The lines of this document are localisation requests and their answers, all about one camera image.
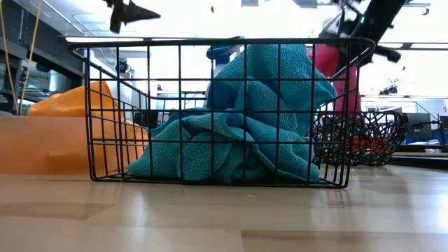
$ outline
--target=wooden surface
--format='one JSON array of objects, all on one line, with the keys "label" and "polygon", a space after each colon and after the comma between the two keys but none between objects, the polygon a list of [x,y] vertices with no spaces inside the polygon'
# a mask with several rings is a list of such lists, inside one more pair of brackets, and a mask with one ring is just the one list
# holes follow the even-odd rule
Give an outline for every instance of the wooden surface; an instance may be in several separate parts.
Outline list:
[{"label": "wooden surface", "polygon": [[346,190],[0,176],[9,251],[448,251],[448,174],[356,168]]},{"label": "wooden surface", "polygon": [[406,157],[442,157],[442,158],[448,158],[448,153],[394,153],[392,156],[406,156]]}]

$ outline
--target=teal towel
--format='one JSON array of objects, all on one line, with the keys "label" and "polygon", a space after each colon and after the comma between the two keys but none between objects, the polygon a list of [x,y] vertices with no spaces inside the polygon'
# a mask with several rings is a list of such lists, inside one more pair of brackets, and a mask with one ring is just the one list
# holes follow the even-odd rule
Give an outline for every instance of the teal towel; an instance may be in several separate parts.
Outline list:
[{"label": "teal towel", "polygon": [[[246,181],[257,182],[272,178],[276,163],[277,114],[251,113],[250,111],[277,110],[280,95],[282,111],[309,111],[311,108],[312,82],[283,80],[280,94],[278,81],[257,81],[251,78],[278,78],[278,46],[250,45],[247,47],[246,140],[244,145],[244,116],[232,113],[244,109],[244,81],[219,80],[219,78],[243,78],[244,54],[238,55],[216,77],[207,97],[208,108],[195,108],[182,112],[182,119],[175,113],[160,128],[152,131],[156,140],[183,143],[183,179],[203,181],[213,179],[221,183],[234,183],[243,176],[246,165]],[[281,46],[281,77],[311,78],[312,63],[304,45]],[[316,78],[324,78],[315,71]],[[328,81],[316,81],[314,109],[335,98],[336,93]],[[214,128],[211,131],[211,106],[224,113],[213,113]],[[280,179],[306,180],[309,142],[305,137],[310,124],[309,113],[281,113],[279,140],[291,142],[279,145],[278,175]],[[211,144],[189,141],[231,141],[214,144],[214,173],[211,177]],[[153,142],[153,175],[166,179],[181,177],[180,144]],[[129,165],[129,172],[137,176],[150,176],[150,148],[142,157]],[[311,164],[311,181],[320,179],[319,170]]]}]

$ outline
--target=spray bottle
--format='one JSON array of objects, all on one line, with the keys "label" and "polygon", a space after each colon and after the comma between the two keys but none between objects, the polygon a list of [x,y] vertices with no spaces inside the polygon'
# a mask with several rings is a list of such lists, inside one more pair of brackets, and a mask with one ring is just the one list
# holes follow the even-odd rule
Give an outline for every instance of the spray bottle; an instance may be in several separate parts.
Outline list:
[{"label": "spray bottle", "polygon": [[[238,55],[240,52],[241,48],[239,45],[214,45],[213,46],[214,66],[212,66],[214,67],[213,77],[216,77],[224,69],[225,65],[230,62],[231,55],[233,55],[234,53]],[[212,56],[211,47],[207,50],[206,56],[209,60],[211,60]],[[207,91],[205,92],[205,97],[209,96],[210,84],[211,83],[209,83]],[[207,106],[207,100],[204,101],[204,107],[205,106]]]}]

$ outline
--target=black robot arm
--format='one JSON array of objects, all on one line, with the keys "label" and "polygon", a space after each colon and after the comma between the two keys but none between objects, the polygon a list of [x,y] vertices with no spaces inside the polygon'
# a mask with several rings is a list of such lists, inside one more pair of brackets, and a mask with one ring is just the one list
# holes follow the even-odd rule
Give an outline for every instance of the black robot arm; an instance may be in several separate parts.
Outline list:
[{"label": "black robot arm", "polygon": [[[387,29],[392,28],[392,21],[400,12],[401,8],[410,2],[410,0],[371,0],[364,13],[360,13],[351,3],[362,2],[364,0],[337,0],[333,1],[341,6],[342,12],[327,24],[319,37],[362,37],[372,39],[376,44],[386,33]],[[351,11],[356,14],[354,20],[346,20],[345,13]],[[336,30],[330,30],[331,27],[337,27]],[[365,48],[358,46],[351,48],[352,59]],[[401,54],[394,49],[377,45],[375,53],[387,57],[391,62],[398,62]],[[346,57],[341,57],[340,65],[345,64]],[[364,59],[361,65],[368,64],[372,58]]]},{"label": "black robot arm", "polygon": [[136,5],[133,1],[129,1],[129,4],[124,4],[123,0],[102,1],[105,1],[109,8],[113,8],[110,30],[116,34],[120,33],[122,23],[126,25],[130,22],[160,18],[159,14],[146,10]]}]

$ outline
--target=orange object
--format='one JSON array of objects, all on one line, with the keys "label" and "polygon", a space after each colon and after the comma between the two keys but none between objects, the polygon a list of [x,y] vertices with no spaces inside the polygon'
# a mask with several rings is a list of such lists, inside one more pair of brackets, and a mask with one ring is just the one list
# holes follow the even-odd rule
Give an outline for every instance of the orange object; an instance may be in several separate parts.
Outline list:
[{"label": "orange object", "polygon": [[[107,96],[91,92],[93,109],[117,109],[118,103],[111,97],[106,83],[92,84]],[[77,87],[64,94],[55,94],[40,101],[31,108],[30,116],[0,116],[0,173],[3,174],[89,174],[88,145],[85,126],[85,88]],[[92,118],[94,139],[117,139],[120,127],[118,112],[101,113],[93,111],[98,118]],[[143,155],[148,139],[145,129],[122,118],[121,134],[124,169],[130,162]],[[98,174],[116,173],[120,160],[117,141],[95,141],[92,162]]]},{"label": "orange object", "polygon": [[[104,137],[100,119],[92,121],[92,134],[98,139],[114,139],[113,122],[104,121]],[[135,141],[124,141],[123,164],[140,157],[148,139],[146,130],[122,124],[122,135]],[[2,174],[89,174],[85,118],[43,116],[0,116],[0,173]],[[118,170],[120,148],[94,145],[94,162],[99,174]]]},{"label": "orange object", "polygon": [[[112,99],[112,93],[106,82],[93,82],[90,84],[92,90],[101,92],[90,92],[90,103],[92,109],[118,109],[118,102]],[[93,111],[92,115],[101,117],[101,113]],[[74,88],[62,94],[54,94],[49,98],[38,102],[28,108],[28,116],[68,116],[85,117],[85,88],[84,86]],[[104,118],[114,119],[113,112],[103,112]],[[115,120],[118,120],[118,112],[115,112]]]}]

